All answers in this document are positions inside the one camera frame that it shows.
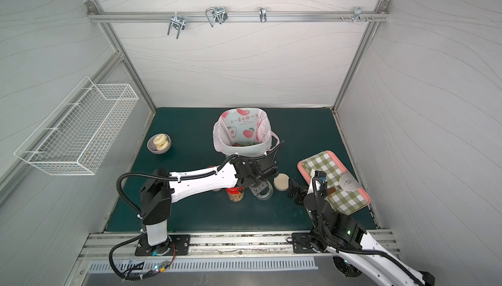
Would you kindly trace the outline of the beige lid glass peanut jar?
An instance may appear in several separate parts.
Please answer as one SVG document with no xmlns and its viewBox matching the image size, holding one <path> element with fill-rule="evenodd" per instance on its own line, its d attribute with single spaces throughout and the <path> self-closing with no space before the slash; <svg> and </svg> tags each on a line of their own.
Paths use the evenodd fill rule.
<svg viewBox="0 0 502 286">
<path fill-rule="evenodd" d="M 266 201 L 273 195 L 273 186 L 269 181 L 262 181 L 258 186 L 252 189 L 252 192 L 257 199 Z"/>
</svg>

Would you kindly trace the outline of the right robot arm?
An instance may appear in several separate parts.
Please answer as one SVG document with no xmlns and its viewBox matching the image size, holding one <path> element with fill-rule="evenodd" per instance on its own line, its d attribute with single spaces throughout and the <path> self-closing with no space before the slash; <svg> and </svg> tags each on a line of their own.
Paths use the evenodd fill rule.
<svg viewBox="0 0 502 286">
<path fill-rule="evenodd" d="M 364 274 L 377 285 L 435 284 L 432 274 L 405 265 L 356 220 L 331 207 L 325 172 L 316 170 L 308 187 L 288 182 L 288 198 L 304 206 L 312 222 L 310 232 L 294 232 L 287 239 L 294 253 L 329 254 L 345 277 Z"/>
</svg>

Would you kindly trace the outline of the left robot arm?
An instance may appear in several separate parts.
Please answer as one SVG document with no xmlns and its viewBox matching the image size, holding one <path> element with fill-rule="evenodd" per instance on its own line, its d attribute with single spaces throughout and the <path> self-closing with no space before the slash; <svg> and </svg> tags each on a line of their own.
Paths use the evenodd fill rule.
<svg viewBox="0 0 502 286">
<path fill-rule="evenodd" d="M 153 174 L 127 172 L 120 175 L 116 180 L 117 193 L 137 212 L 142 229 L 136 237 L 112 247 L 108 260 L 113 272 L 124 282 L 144 280 L 164 272 L 172 265 L 176 257 L 175 243 L 172 242 L 168 234 L 168 219 L 171 215 L 172 204 L 215 189 L 245 189 L 256 187 L 262 182 L 268 181 L 278 174 L 276 156 L 281 144 L 282 142 L 278 140 L 270 151 L 257 157 L 246 157 L 235 153 L 227 156 L 220 165 L 202 170 L 167 172 L 161 168 Z M 141 188 L 140 206 L 124 192 L 123 181 L 130 177 L 146 178 L 146 182 Z M 140 242 L 144 238 L 147 239 L 147 246 L 150 248 L 152 256 L 156 257 L 172 252 L 172 259 L 163 261 L 153 269 L 137 276 L 132 276 L 131 273 L 139 268 L 138 265 L 121 271 L 114 262 L 114 252 L 125 245 L 136 241 Z"/>
</svg>

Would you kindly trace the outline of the white vent strip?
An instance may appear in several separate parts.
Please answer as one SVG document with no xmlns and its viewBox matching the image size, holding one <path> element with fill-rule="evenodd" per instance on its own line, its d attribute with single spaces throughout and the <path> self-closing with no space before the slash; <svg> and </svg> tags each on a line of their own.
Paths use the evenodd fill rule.
<svg viewBox="0 0 502 286">
<path fill-rule="evenodd" d="M 125 260 L 116 265 L 122 272 L 135 265 L 134 274 L 160 268 L 159 261 Z M 293 270 L 318 270 L 314 257 L 256 257 L 256 258 L 193 258 L 175 259 L 166 272 L 278 272 Z M 113 273 L 108 261 L 92 261 L 88 272 L 91 274 Z"/>
</svg>

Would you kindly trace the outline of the grey bowl with buns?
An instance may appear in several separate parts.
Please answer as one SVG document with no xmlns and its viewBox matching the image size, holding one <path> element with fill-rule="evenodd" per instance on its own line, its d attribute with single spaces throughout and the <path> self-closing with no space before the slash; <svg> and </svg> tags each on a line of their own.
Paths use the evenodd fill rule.
<svg viewBox="0 0 502 286">
<path fill-rule="evenodd" d="M 146 146 L 151 153 L 156 155 L 161 155 L 167 153 L 170 150 L 172 142 L 169 135 L 164 133 L 159 133 L 152 136 L 148 140 Z"/>
</svg>

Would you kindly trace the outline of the metal hook clamp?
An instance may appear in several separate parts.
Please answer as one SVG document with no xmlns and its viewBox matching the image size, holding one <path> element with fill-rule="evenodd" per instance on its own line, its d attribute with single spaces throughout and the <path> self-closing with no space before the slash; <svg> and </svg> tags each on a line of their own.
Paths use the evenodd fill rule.
<svg viewBox="0 0 502 286">
<path fill-rule="evenodd" d="M 211 27 L 214 27 L 217 23 L 221 25 L 228 19 L 228 14 L 224 7 L 215 6 L 208 8 L 205 10 L 205 15 Z"/>
</svg>

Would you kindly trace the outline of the aluminium crossbar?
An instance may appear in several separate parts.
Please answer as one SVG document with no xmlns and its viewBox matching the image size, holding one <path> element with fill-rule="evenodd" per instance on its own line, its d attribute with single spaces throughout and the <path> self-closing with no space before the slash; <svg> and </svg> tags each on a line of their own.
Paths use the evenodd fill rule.
<svg viewBox="0 0 502 286">
<path fill-rule="evenodd" d="M 267 12 L 266 23 L 325 23 L 325 22 L 349 22 L 341 21 L 341 16 L 349 16 L 348 12 Z M 227 12 L 226 23 L 261 23 L 258 11 L 251 12 Z M 88 19 L 92 23 L 168 23 L 173 16 L 184 18 L 186 23 L 208 23 L 205 12 L 103 12 L 89 14 Z M 389 13 L 375 13 L 363 11 L 363 15 L 371 15 L 374 22 L 387 21 Z"/>
</svg>

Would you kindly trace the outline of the metal u-bolt clamp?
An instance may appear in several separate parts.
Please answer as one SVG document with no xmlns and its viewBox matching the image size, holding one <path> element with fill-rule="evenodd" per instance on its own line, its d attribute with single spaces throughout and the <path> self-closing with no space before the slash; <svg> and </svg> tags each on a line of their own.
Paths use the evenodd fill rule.
<svg viewBox="0 0 502 286">
<path fill-rule="evenodd" d="M 170 35 L 172 32 L 176 32 L 176 39 L 179 39 L 180 33 L 185 29 L 185 27 L 186 22 L 184 18 L 175 15 L 170 19 L 167 35 Z"/>
</svg>

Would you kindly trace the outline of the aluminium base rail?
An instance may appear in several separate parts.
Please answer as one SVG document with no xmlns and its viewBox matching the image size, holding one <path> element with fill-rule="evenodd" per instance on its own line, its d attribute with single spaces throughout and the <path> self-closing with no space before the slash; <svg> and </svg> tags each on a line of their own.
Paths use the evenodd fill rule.
<svg viewBox="0 0 502 286">
<path fill-rule="evenodd" d="M 176 251 L 176 259 L 211 258 L 211 257 L 277 257 L 294 256 L 292 234 L 309 234 L 307 231 L 265 231 L 265 232 L 180 232 L 170 234 L 190 235 L 188 241 L 181 242 Z M 390 229 L 368 230 L 376 241 L 388 251 L 400 258 L 401 250 Z M 106 232 L 89 234 L 77 257 L 79 261 L 108 260 L 111 248 L 120 242 L 137 236 L 136 232 Z M 164 260 L 165 256 L 136 256 L 138 242 L 134 241 L 118 248 L 114 252 L 114 260 Z"/>
</svg>

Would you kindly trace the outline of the metal bracket clamp right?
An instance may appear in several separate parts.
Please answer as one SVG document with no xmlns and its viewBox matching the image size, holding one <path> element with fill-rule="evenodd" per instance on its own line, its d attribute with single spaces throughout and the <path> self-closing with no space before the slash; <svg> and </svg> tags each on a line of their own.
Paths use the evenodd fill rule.
<svg viewBox="0 0 502 286">
<path fill-rule="evenodd" d="M 347 17 L 341 16 L 340 17 L 341 21 L 350 21 L 352 23 L 358 23 L 358 22 L 374 22 L 375 18 L 371 15 L 363 15 L 363 10 L 360 7 L 355 8 L 353 11 L 352 15 L 349 15 Z"/>
</svg>

